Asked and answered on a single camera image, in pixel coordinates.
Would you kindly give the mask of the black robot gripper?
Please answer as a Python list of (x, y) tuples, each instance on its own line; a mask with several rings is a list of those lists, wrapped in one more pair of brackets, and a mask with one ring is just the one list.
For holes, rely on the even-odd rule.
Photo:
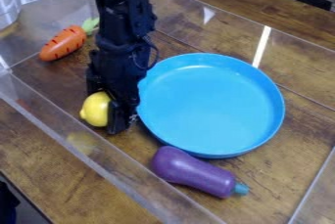
[(139, 118), (139, 83), (149, 70), (152, 44), (141, 40), (133, 44), (116, 45), (108, 40), (96, 42), (89, 53), (86, 92), (89, 95), (105, 90), (115, 99), (108, 106), (108, 133), (120, 134)]

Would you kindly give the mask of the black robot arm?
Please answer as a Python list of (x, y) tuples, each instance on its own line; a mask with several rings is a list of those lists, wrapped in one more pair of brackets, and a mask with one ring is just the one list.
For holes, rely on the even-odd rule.
[(139, 116), (139, 84), (159, 61), (160, 52), (149, 37), (157, 16), (149, 0), (96, 0), (96, 5), (97, 48), (89, 53), (86, 90), (108, 93), (106, 130), (117, 134)]

